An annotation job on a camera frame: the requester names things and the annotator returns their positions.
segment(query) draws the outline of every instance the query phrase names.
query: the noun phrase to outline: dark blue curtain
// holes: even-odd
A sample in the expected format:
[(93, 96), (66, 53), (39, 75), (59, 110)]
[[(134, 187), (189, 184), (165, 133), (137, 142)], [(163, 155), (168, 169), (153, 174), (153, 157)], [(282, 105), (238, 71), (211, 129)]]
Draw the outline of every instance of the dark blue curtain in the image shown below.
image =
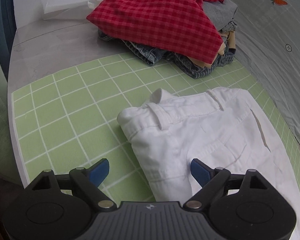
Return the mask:
[(0, 65), (7, 80), (16, 29), (13, 0), (0, 0)]

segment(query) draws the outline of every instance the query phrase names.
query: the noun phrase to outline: white pants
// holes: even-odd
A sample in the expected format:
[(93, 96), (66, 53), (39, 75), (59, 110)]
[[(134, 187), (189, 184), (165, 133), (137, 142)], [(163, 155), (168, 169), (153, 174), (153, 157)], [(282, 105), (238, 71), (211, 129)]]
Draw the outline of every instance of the white pants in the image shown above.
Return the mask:
[(231, 173), (258, 170), (291, 204), (300, 239), (300, 191), (283, 143), (246, 90), (216, 88), (174, 97), (157, 90), (141, 107), (117, 118), (157, 201), (183, 204), (201, 187), (191, 176), (198, 158)]

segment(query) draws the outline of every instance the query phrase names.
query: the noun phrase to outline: plastic bag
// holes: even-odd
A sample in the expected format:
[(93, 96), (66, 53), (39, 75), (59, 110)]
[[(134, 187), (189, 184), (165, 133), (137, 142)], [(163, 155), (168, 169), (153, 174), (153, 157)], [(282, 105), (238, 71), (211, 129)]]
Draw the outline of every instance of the plastic bag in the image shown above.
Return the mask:
[(42, 0), (43, 19), (85, 19), (103, 0)]

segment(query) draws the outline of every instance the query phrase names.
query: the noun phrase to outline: metal screw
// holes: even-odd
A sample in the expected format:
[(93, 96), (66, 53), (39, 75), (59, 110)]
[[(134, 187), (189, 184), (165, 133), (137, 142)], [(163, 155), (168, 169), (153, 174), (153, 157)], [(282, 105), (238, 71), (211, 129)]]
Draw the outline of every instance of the metal screw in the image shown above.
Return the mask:
[(98, 206), (101, 208), (111, 208), (114, 205), (111, 200), (101, 200), (98, 202)]
[(201, 202), (200, 201), (197, 201), (197, 200), (190, 200), (186, 203), (186, 206), (188, 208), (191, 208), (191, 209), (198, 209), (202, 206)]

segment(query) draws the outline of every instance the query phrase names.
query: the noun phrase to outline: stack of folded clothes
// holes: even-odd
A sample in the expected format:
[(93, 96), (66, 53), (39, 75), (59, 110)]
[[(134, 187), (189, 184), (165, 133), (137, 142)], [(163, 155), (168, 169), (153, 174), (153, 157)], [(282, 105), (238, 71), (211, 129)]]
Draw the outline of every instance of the stack of folded clothes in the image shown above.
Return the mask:
[(104, 0), (87, 19), (148, 65), (165, 59), (200, 78), (233, 61), (236, 11), (231, 0)]

